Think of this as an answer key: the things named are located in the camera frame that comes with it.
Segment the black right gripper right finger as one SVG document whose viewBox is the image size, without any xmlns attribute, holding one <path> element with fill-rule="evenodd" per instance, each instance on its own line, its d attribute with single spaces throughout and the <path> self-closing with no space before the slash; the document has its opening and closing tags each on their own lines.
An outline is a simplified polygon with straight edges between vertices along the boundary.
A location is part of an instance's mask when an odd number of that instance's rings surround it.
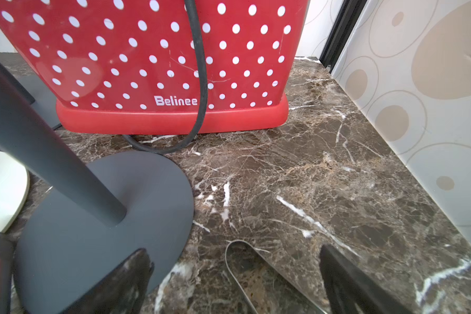
<svg viewBox="0 0 471 314">
<path fill-rule="evenodd" d="M 332 313 L 410 313 L 331 245 L 323 245 L 319 268 Z"/>
</svg>

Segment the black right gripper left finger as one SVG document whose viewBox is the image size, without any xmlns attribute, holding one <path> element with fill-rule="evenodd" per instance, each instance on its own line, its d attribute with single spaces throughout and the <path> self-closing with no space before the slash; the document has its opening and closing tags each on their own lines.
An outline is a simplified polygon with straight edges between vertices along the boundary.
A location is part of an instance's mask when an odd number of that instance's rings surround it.
<svg viewBox="0 0 471 314">
<path fill-rule="evenodd" d="M 139 313 L 154 272 L 144 248 L 134 251 L 64 313 Z"/>
</svg>

